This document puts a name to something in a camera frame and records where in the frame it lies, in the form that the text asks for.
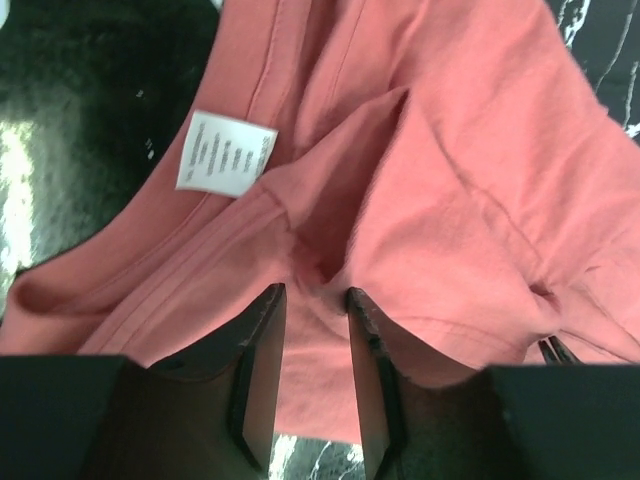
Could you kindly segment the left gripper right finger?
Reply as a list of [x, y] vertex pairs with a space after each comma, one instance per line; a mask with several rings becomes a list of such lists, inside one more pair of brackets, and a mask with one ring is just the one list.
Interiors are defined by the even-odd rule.
[[639, 369], [469, 369], [346, 295], [370, 479], [635, 479]]

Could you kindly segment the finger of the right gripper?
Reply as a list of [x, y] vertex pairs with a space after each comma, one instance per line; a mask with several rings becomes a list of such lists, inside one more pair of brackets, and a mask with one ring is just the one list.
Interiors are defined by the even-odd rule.
[[582, 361], [555, 335], [537, 342], [545, 364], [582, 364]]

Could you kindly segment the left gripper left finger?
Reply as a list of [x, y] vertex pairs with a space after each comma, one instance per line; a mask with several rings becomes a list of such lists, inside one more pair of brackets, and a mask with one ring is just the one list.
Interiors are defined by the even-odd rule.
[[144, 367], [123, 355], [1, 360], [5, 479], [264, 479], [286, 291]]

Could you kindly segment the pink t shirt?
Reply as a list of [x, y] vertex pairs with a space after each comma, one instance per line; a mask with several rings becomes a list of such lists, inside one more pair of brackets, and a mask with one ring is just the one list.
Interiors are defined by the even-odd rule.
[[360, 439], [344, 295], [479, 369], [639, 359], [639, 148], [542, 1], [227, 1], [192, 110], [278, 133], [238, 199], [186, 123], [102, 232], [12, 285], [1, 351], [152, 364], [284, 283], [276, 428]]

